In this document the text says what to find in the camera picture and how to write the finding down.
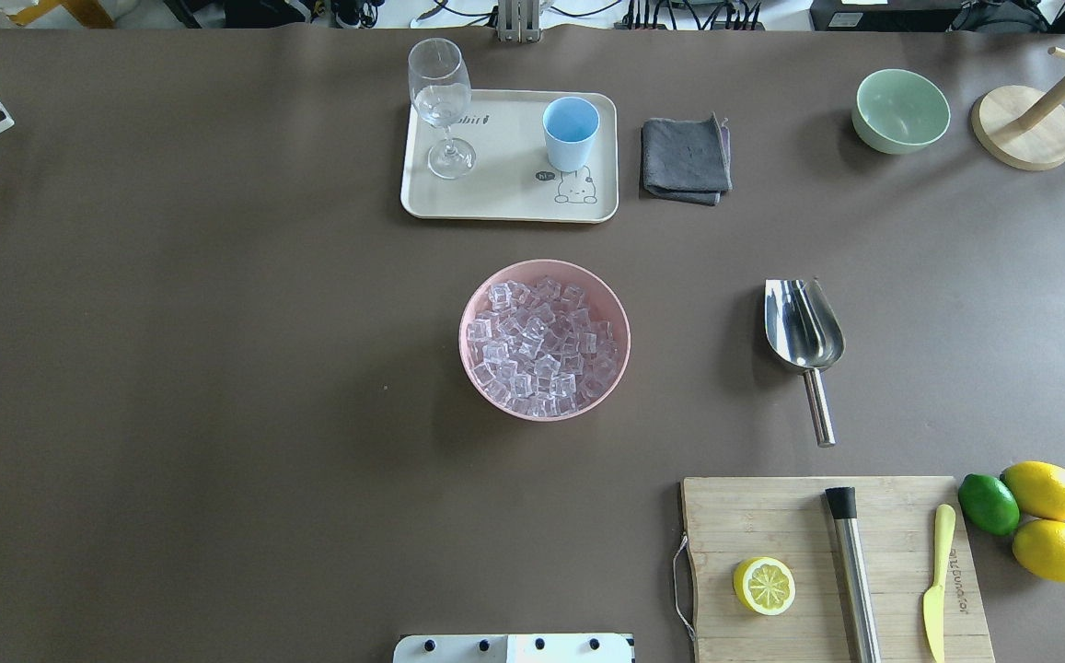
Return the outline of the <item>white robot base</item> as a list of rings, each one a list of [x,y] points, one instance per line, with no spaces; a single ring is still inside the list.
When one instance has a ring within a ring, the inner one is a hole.
[[[633,662],[633,637],[617,633],[412,634],[393,662]]]

